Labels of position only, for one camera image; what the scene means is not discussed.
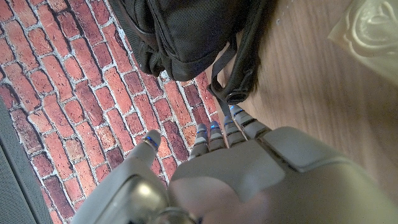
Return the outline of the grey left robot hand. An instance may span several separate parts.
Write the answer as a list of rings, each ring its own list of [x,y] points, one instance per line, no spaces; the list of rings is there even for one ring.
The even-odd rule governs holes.
[[[397,207],[338,151],[291,127],[269,129],[240,107],[200,124],[164,185],[149,131],[94,189],[73,223],[396,223]]]

